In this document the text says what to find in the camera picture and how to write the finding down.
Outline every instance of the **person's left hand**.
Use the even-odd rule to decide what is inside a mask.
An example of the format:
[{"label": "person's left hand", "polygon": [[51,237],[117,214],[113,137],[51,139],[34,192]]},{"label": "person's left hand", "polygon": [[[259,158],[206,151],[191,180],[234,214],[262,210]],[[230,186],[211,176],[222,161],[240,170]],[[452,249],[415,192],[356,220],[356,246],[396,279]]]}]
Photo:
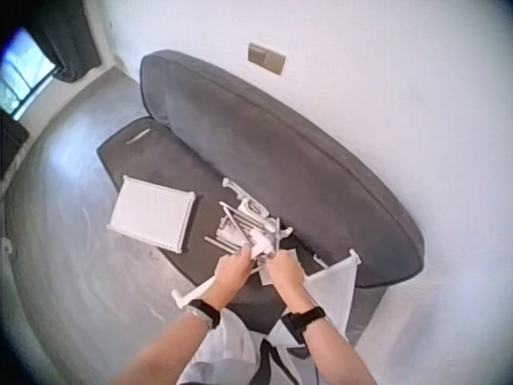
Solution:
[{"label": "person's left hand", "polygon": [[248,280],[253,263],[249,245],[239,253],[219,258],[214,282],[201,298],[218,310],[225,307]]}]

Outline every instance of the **sofa backrest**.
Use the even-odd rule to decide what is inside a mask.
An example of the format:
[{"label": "sofa backrest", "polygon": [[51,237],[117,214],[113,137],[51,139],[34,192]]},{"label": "sofa backrest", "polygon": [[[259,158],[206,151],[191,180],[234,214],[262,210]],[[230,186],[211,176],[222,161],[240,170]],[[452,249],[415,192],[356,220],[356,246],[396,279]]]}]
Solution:
[{"label": "sofa backrest", "polygon": [[424,243],[408,212],[356,156],[291,108],[175,51],[143,58],[141,90],[154,119],[294,227],[328,264],[354,248],[362,260],[357,286],[389,285],[422,270]]}]

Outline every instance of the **gray floor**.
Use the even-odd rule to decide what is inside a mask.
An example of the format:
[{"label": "gray floor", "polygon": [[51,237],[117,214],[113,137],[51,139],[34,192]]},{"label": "gray floor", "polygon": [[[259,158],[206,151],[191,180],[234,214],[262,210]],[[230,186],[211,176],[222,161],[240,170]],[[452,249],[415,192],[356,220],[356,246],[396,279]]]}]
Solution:
[{"label": "gray floor", "polygon": [[186,281],[155,248],[107,231],[116,191],[96,148],[145,116],[139,85],[114,69],[51,122],[5,196],[23,308],[70,383],[101,383],[173,319]]}]

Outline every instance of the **black smartwatch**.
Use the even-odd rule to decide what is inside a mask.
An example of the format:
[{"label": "black smartwatch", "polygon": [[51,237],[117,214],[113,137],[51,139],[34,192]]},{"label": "black smartwatch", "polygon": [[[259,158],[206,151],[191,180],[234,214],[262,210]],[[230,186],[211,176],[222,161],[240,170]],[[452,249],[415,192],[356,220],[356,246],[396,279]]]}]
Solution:
[{"label": "black smartwatch", "polygon": [[297,343],[305,344],[303,333],[305,333],[306,327],[313,321],[317,321],[325,316],[325,311],[320,306],[315,306],[303,314],[287,313],[281,317],[281,321]]},{"label": "black smartwatch", "polygon": [[186,310],[203,319],[210,329],[216,329],[221,320],[219,311],[211,307],[203,299],[193,299],[188,303]]}]

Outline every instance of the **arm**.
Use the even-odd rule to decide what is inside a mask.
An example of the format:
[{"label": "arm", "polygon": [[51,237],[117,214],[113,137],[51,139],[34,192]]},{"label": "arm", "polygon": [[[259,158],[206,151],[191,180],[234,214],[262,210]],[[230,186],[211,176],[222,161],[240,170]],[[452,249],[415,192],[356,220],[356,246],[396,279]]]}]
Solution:
[{"label": "arm", "polygon": [[[286,251],[280,250],[267,261],[269,277],[293,313],[314,308],[303,287],[305,272]],[[375,384],[373,376],[354,349],[325,318],[306,327],[303,334],[313,361],[329,384]]]},{"label": "arm", "polygon": [[[200,298],[217,310],[223,309],[245,284],[252,264],[247,245],[238,254],[220,258],[214,282]],[[176,383],[207,332],[202,319],[189,313],[180,315],[113,383]]]}]

